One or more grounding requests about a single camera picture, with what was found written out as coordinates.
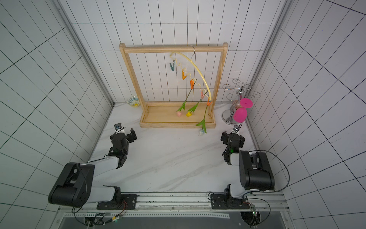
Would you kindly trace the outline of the white tulip flower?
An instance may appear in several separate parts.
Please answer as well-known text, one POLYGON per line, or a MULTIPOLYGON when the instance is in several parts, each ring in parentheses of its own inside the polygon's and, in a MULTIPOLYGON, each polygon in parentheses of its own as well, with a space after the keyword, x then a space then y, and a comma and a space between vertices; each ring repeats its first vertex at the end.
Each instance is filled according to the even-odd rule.
POLYGON ((209 105, 207 105, 205 108, 204 118, 198 124, 196 124, 197 127, 201 127, 201 130, 199 131, 200 136, 203 136, 204 134, 207 133, 205 118, 206 118, 208 107, 209 107, 209 105))

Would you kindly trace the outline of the yellow tulip flower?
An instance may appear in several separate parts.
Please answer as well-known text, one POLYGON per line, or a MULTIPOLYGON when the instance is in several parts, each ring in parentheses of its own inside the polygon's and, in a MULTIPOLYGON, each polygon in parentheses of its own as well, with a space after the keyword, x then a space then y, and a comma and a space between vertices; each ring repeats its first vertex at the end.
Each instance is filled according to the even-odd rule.
POLYGON ((202 101, 202 99, 200 99, 193 107, 191 107, 190 109, 188 109, 186 116, 190 117, 192 116, 192 114, 195 112, 195 110, 197 109, 199 103, 202 101))

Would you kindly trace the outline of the pink tulip flower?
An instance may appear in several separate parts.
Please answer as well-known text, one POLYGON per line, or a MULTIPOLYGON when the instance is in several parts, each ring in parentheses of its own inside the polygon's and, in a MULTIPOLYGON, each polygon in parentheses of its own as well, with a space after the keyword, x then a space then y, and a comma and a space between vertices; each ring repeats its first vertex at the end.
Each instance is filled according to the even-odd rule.
POLYGON ((191 91, 192 91, 192 89, 189 91, 188 96, 186 97, 185 101, 182 103, 180 108, 177 109, 176 114, 177 114, 178 117, 181 117, 182 110, 185 110, 186 102, 187 102, 187 99, 189 98, 189 95, 190 95, 191 91))

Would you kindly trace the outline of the yellow wavy clothes hanger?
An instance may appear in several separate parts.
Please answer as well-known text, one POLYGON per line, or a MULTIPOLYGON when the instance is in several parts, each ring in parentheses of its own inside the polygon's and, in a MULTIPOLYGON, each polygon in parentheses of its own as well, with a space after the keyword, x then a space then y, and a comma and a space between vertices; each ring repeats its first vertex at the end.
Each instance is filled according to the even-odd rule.
POLYGON ((199 83, 196 82, 196 78, 192 77, 192 75, 190 73, 186 73, 187 76, 189 76, 190 79, 194 79, 195 80, 195 84, 194 85, 198 85, 200 90, 204 90, 205 93, 205 97, 207 99, 210 99, 213 102, 212 99, 212 92, 210 90, 210 87, 206 81, 206 78, 204 77, 203 73, 201 72, 201 70, 198 68, 198 66, 193 62, 193 60, 191 58, 189 58, 188 56, 186 56, 185 54, 179 52, 179 49, 173 48, 172 52, 169 55, 169 58, 172 60, 171 63, 173 61, 175 61, 175 71, 178 68, 180 68, 181 70, 187 70, 185 67, 182 67, 182 64, 180 62, 178 62, 177 59, 177 55, 180 55, 181 57, 185 58, 187 60, 187 62, 189 62, 193 68, 195 69, 195 71, 199 74, 199 76, 201 77, 202 81, 203 81, 203 86, 199 83))

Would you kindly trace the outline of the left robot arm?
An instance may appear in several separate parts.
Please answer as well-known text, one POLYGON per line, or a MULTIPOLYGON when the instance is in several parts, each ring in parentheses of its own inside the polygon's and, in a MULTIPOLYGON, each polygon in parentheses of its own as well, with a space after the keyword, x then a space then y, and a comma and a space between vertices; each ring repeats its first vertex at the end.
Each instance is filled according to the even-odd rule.
POLYGON ((123 203, 121 189, 112 185, 97 186, 93 180, 103 173, 121 168, 127 160, 129 144, 136 139, 133 128, 129 134, 124 132, 123 127, 118 128, 110 136, 112 147, 103 158, 67 163, 48 195, 48 202, 73 208, 81 208, 90 203, 119 208, 123 203))

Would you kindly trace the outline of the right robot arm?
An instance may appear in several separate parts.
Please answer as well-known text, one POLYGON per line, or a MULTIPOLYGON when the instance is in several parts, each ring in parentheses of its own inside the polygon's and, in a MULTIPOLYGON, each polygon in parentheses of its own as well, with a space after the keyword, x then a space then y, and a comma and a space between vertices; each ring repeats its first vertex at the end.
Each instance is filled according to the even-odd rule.
POLYGON ((242 150, 245 138, 234 132, 224 131, 220 140, 226 145, 222 153, 224 161, 239 167, 239 181, 227 185, 224 191, 226 200, 241 198, 253 189, 260 192, 274 190, 275 179, 265 152, 242 150))

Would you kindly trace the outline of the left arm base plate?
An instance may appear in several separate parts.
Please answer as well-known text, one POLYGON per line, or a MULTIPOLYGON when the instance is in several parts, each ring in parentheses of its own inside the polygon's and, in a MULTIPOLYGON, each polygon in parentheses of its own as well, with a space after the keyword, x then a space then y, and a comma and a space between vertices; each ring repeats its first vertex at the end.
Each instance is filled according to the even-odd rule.
POLYGON ((112 200, 102 201, 97 205, 98 210, 134 210, 137 203, 136 194, 122 194, 121 189, 115 186, 108 186, 114 188, 112 200))

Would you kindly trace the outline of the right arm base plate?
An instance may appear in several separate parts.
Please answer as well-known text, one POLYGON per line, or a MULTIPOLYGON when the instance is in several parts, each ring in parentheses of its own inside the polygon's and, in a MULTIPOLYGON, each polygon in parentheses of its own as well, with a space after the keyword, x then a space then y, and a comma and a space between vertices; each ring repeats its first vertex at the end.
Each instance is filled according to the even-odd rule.
POLYGON ((209 192, 207 197, 211 203, 213 210, 248 210, 250 203, 242 198, 235 198, 231 196, 230 184, 227 185, 223 193, 209 192))

